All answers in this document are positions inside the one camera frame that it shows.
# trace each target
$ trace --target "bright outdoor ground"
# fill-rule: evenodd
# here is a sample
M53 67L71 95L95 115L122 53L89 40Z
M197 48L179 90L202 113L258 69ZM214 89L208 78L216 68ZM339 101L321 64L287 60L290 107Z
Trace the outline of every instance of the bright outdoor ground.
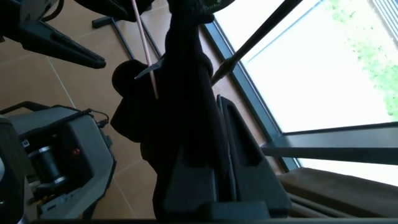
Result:
M236 0L216 19L237 50L281 2ZM316 2L304 0L243 59L281 130L398 121L398 50L379 16L366 0L324 0L309 11ZM398 185L396 166L300 161Z

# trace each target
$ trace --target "pink rod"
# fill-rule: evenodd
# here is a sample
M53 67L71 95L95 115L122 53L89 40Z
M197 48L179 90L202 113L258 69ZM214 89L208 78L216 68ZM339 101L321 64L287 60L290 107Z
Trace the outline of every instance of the pink rod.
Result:
M148 67L150 67L152 65L152 62L150 60L147 39L145 37L144 29L142 28L141 18L138 13L137 3L136 3L136 0L131 0L131 2L132 2L132 7L134 8L134 13L136 15L136 20L137 20L137 24L138 24L139 33L141 35L142 45L144 46L144 52L145 52L145 56L147 58L147 64L148 64ZM159 99L159 94L158 94L157 88L156 88L156 79L155 79L154 71L150 71L149 75L150 75L150 80L152 81L152 87L154 88L155 98Z

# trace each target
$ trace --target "black machine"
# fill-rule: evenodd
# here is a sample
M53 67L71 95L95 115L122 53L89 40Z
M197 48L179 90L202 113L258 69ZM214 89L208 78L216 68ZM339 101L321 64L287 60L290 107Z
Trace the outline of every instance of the black machine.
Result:
M75 0L106 16L135 21L130 0ZM137 0L139 13L154 0ZM23 48L91 68L104 59L50 27L46 12L57 1L0 0L0 36ZM257 32L213 68L200 45L198 26L233 0L168 0L172 13L166 53L154 67L122 63L113 86L123 97L110 123L141 144L157 173L153 203L158 222L384 223L394 220L285 219L291 201L234 103L213 96L211 85L301 0L285 0ZM148 75L154 71L155 99ZM16 108L32 113L7 116ZM91 112L32 102L0 111L0 223L40 223L76 218L104 195L116 161L101 131L109 119Z

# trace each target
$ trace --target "green plant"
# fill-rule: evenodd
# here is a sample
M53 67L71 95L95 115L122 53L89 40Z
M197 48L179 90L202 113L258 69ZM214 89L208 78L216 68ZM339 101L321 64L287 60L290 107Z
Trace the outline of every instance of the green plant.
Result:
M398 121L398 50L387 33L381 31L383 27L370 6L368 11L364 10L366 6L359 7L364 3L367 1L328 0L325 6L345 31L346 44L357 54L363 70L369 73L375 89L384 99L388 114Z

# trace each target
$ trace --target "tiled floor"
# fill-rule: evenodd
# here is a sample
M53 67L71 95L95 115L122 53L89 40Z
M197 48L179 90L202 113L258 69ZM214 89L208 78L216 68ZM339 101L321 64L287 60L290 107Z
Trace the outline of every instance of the tiled floor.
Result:
M98 30L91 28L91 21L99 17L101 15L80 7L74 1L65 1L64 10L50 24L104 57L107 61L104 69L94 70L28 52L10 40L0 44L0 108L30 100L45 105L93 108L113 115L121 97L112 87L111 75L128 57L111 26ZM170 21L167 1L156 0L153 9L145 12L142 19L160 51L164 52L164 37ZM118 24L135 57L145 62L137 25L125 21ZM201 39L204 51L217 69L220 63L216 55L203 36ZM222 79L214 87L214 92L236 103L258 143L263 143L262 134L231 80ZM113 139L112 150L118 165L94 218L153 218L152 193L156 173L142 160L138 144L118 135L110 125L105 132Z

